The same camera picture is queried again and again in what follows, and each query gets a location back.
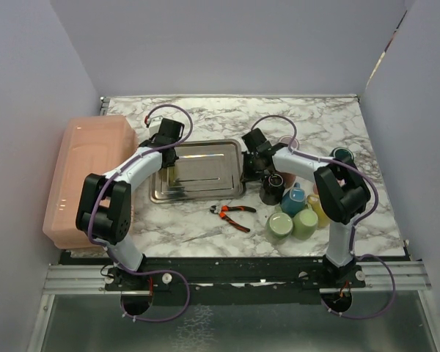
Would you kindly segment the salmon pink mug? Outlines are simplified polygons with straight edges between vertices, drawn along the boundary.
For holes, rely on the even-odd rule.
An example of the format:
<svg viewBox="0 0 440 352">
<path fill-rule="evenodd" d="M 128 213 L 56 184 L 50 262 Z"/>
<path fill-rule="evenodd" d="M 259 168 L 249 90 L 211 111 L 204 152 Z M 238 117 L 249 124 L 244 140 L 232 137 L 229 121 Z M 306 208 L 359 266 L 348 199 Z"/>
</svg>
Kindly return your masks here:
<svg viewBox="0 0 440 352">
<path fill-rule="evenodd" d="M 295 175 L 286 172 L 279 172 L 279 175 L 284 181 L 285 188 L 291 188 L 294 185 L 296 181 Z"/>
</svg>

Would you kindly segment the lilac wavy-pattern mug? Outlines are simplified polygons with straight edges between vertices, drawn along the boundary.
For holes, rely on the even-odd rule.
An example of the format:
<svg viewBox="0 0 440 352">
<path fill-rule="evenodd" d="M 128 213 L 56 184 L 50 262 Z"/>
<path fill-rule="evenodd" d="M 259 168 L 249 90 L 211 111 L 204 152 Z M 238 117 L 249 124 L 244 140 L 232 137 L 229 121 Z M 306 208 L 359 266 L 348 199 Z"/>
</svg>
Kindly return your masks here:
<svg viewBox="0 0 440 352">
<path fill-rule="evenodd" d="M 283 143 L 286 145 L 290 144 L 290 147 L 293 150 L 298 150 L 300 147 L 300 143 L 296 138 L 293 138 L 292 136 L 281 136 L 278 140 L 279 143 Z"/>
</svg>

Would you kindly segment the dark teal mug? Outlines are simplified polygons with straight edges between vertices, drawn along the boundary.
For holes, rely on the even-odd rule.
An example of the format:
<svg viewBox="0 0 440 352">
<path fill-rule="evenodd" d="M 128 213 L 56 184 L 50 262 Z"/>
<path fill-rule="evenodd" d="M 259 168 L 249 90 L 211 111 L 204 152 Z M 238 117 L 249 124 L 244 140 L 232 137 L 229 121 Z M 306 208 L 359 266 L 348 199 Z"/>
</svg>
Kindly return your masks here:
<svg viewBox="0 0 440 352">
<path fill-rule="evenodd" d="M 354 161 L 354 154 L 346 147 L 336 147 L 334 148 L 330 154 L 330 157 L 337 159 L 339 161 L 342 161 L 346 158 L 351 159 L 352 161 Z"/>
</svg>

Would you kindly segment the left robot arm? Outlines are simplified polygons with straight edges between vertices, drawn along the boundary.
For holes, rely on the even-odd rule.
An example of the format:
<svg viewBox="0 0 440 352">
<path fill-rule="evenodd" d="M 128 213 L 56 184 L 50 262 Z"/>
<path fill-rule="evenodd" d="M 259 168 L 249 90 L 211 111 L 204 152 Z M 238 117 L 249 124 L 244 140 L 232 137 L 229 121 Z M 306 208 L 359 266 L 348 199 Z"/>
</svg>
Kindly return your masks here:
<svg viewBox="0 0 440 352">
<path fill-rule="evenodd" d="M 157 132 L 126 161 L 103 175 L 91 173 L 84 179 L 76 228 L 124 269 L 122 281 L 134 290 L 145 285 L 147 271 L 140 266 L 144 255 L 128 234 L 132 193 L 149 176 L 175 165 L 175 147 L 182 142 L 183 130 L 183 123 L 163 118 Z"/>
</svg>

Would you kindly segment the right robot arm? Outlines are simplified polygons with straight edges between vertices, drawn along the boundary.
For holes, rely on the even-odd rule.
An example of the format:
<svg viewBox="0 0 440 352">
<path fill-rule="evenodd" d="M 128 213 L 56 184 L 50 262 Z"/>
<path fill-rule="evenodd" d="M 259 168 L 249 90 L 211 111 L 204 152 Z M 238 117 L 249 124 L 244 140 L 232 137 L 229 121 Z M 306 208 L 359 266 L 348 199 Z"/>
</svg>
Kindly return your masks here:
<svg viewBox="0 0 440 352">
<path fill-rule="evenodd" d="M 318 157 L 294 150 L 284 143 L 270 143 L 255 128 L 241 137 L 246 145 L 243 153 L 244 182 L 264 180 L 276 173 L 287 173 L 313 182 L 318 190 L 324 213 L 330 218 L 329 244 L 322 269 L 323 281 L 338 287 L 348 279 L 346 266 L 354 261 L 357 216 L 366 210 L 370 190 L 364 175 L 352 157 Z"/>
</svg>

